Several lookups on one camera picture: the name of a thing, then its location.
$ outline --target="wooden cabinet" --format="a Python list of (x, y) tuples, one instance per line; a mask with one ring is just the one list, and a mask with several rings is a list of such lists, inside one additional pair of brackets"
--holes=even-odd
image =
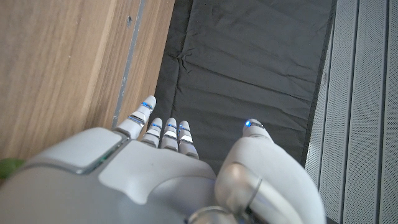
[(173, 5), (1, 1), (0, 159), (111, 128), (154, 94)]

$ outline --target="black fabric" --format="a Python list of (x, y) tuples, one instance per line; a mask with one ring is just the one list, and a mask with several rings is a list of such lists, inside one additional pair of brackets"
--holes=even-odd
[(249, 118), (300, 162), (331, 2), (176, 0), (151, 119), (188, 121), (215, 172)]
[(327, 224), (338, 224), (337, 222), (333, 221), (331, 218), (326, 217), (326, 223)]

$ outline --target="gray mesh panel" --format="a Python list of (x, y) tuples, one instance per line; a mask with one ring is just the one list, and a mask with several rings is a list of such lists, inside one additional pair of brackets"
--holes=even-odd
[(398, 223), (398, 2), (389, 8), (380, 223)]
[(338, 1), (326, 109), (320, 194), (326, 214), (340, 222), (357, 1)]
[(305, 170), (316, 186), (319, 186), (320, 162), (322, 154), (323, 127), (325, 126), (325, 106), (329, 83), (330, 50), (333, 30), (330, 34), (328, 50), (326, 51), (325, 65), (323, 66), (322, 79), (319, 87), (317, 108), (313, 117), (310, 144), (308, 146)]
[(385, 26), (385, 0), (359, 2), (343, 223), (376, 222)]

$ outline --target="green object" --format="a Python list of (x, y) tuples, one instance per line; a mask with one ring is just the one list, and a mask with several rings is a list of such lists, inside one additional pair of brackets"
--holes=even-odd
[(25, 161), (22, 159), (2, 159), (0, 160), (0, 179), (6, 179), (17, 170)]

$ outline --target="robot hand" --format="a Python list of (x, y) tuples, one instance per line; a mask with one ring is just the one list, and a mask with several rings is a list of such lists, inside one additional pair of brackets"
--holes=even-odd
[(8, 223), (325, 223), (304, 169), (248, 120), (216, 177), (190, 127), (156, 118), (149, 96), (115, 130), (93, 128), (54, 145), (0, 189)]
[[(156, 99), (153, 96), (148, 96), (133, 112), (128, 119), (124, 120), (115, 130), (122, 132), (131, 139), (137, 139), (142, 127), (148, 122), (149, 115), (155, 108)], [(160, 132), (162, 130), (162, 120), (155, 118), (152, 124), (148, 127), (147, 132), (141, 139), (141, 142), (158, 148), (160, 141)], [(174, 118), (169, 118), (166, 122), (161, 149), (170, 149), (175, 152), (180, 152), (186, 156), (199, 159), (197, 150), (193, 145), (192, 136), (190, 133), (189, 124), (182, 121), (178, 127)]]

